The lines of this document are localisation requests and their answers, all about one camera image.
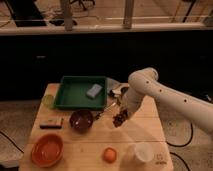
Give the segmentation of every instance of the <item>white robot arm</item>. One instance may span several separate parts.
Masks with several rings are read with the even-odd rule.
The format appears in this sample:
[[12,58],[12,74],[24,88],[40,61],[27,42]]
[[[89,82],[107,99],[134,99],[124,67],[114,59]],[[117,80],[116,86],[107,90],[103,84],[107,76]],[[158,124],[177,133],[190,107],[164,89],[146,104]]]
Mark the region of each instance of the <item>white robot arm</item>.
[[144,95],[167,104],[208,134],[213,134],[213,104],[181,93],[157,82],[158,73],[146,68],[130,74],[129,89],[122,101],[131,117],[141,105]]

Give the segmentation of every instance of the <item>sponge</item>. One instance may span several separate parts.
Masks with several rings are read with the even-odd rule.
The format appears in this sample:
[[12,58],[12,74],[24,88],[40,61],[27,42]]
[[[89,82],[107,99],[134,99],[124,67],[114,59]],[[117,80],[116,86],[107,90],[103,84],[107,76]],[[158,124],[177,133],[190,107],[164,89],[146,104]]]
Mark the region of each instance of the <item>sponge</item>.
[[99,84],[93,84],[92,88],[90,88],[88,91],[87,91],[87,96],[94,99],[98,93],[100,93],[102,89],[102,86],[100,86]]

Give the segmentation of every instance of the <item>wall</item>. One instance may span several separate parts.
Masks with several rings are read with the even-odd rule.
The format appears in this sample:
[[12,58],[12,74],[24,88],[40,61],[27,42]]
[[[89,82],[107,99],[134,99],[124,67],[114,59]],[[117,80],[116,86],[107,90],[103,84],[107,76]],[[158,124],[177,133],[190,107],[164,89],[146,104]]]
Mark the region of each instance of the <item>wall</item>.
[[105,75],[126,82],[155,67],[160,82],[181,91],[213,87],[212,31],[0,37],[0,99],[41,98],[63,75]]

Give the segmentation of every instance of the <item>orange bowl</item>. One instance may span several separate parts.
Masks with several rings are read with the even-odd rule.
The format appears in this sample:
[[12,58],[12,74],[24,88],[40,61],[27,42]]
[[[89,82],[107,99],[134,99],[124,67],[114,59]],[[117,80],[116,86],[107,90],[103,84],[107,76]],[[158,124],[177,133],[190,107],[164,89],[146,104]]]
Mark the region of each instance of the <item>orange bowl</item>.
[[62,157],[63,141],[57,134],[46,134],[34,145],[31,152],[32,161],[39,167],[50,167]]

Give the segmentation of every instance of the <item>brown bowl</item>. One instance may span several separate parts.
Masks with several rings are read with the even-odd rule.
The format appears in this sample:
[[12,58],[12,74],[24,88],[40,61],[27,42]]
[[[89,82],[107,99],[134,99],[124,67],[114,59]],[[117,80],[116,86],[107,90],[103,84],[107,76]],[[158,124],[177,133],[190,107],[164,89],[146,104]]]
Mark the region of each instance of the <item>brown bowl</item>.
[[70,125],[79,133],[87,132],[93,124],[93,115],[90,110],[81,109],[73,112]]
[[62,157],[63,141],[60,136],[49,133],[42,136],[31,152],[33,163],[39,167],[50,167]]

